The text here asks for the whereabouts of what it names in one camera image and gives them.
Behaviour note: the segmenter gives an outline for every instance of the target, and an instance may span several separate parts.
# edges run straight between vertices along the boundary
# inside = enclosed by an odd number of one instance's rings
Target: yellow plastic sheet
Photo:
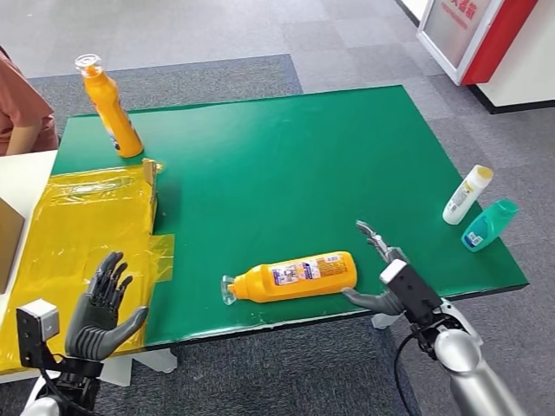
[[[121,322],[148,305],[154,284],[171,278],[174,236],[151,236],[156,164],[51,177],[33,212],[17,277],[0,329],[0,373],[21,368],[15,308],[42,297],[57,306],[60,333],[48,342],[64,354],[67,325],[79,297],[110,251],[123,251],[132,275]],[[144,327],[116,353],[143,346]]]

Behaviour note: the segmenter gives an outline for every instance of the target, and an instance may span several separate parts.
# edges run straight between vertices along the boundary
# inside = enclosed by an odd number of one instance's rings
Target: green plastic bottle
[[[469,225],[461,240],[470,251],[482,250],[499,237],[516,212],[516,204],[510,199],[495,201]]]

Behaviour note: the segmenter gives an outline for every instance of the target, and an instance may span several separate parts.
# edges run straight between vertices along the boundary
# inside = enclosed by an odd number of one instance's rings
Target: person's arm
[[[26,127],[14,127],[12,130],[12,137],[10,138],[10,143],[8,145],[6,156],[29,153],[42,128],[42,119],[37,119]]]
[[[29,153],[52,109],[15,65],[0,56],[0,112],[13,128],[6,155]]]

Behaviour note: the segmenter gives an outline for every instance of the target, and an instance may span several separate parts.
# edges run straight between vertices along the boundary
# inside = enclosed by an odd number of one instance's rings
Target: lying yellow bottle
[[[328,295],[356,285],[356,267],[347,251],[335,251],[274,264],[261,264],[235,278],[224,276],[222,296],[228,305],[237,299],[273,302]]]

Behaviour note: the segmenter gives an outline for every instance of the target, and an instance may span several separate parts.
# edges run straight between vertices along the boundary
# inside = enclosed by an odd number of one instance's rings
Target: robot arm
[[[17,308],[17,337],[20,358],[24,367],[39,368],[39,379],[22,416],[94,415],[98,377],[103,361],[137,332],[145,321],[146,307],[136,309],[118,326],[119,306],[132,278],[118,282],[127,263],[112,252],[91,280],[87,292],[78,301],[66,331],[67,357],[55,360],[47,341],[57,335],[57,309],[39,299]],[[51,379],[47,370],[60,372]]]
[[[464,416],[526,416],[482,356],[482,339],[462,313],[437,296],[400,249],[388,246],[368,224],[359,221],[356,226],[388,264],[380,275],[387,290],[380,296],[344,290],[347,299],[376,313],[404,313],[420,349],[449,375],[451,392]]]

